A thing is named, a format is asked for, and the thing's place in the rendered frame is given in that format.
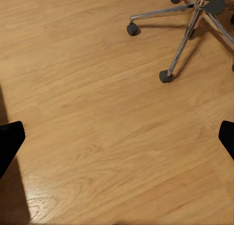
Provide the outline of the swivel chair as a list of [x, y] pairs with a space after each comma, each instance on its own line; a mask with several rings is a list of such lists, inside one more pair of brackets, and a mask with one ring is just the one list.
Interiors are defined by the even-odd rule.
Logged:
[[[178, 0], [171, 0], [172, 3], [176, 3], [177, 1]], [[161, 71], [159, 74], [159, 78], [162, 82], [172, 80], [172, 72], [174, 71], [180, 55], [182, 54], [182, 51], [184, 50], [188, 39], [193, 36], [202, 18], [204, 18], [209, 23], [209, 25], [234, 51], [234, 38], [216, 17], [216, 15], [222, 14], [223, 11], [234, 10], [234, 4], [226, 3], [224, 0], [187, 1], [190, 4], [130, 16], [130, 24], [127, 26], [127, 32], [128, 34], [132, 35], [138, 31], [138, 26], [133, 23], [134, 20], [192, 14], [191, 19], [188, 23], [188, 27], [184, 34], [185, 37], [176, 53], [176, 56], [170, 68], [168, 70]], [[231, 23], [234, 24], [234, 14], [232, 15]], [[232, 70], [234, 71], [234, 64], [232, 66]]]

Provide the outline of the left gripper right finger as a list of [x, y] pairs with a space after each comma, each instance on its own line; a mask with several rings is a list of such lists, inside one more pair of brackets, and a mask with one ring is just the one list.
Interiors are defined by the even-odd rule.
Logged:
[[218, 138], [234, 160], [234, 123], [222, 121]]

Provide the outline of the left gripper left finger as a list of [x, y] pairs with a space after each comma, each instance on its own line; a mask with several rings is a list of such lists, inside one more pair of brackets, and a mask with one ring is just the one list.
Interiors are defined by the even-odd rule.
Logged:
[[21, 121], [0, 126], [0, 179], [25, 140]]

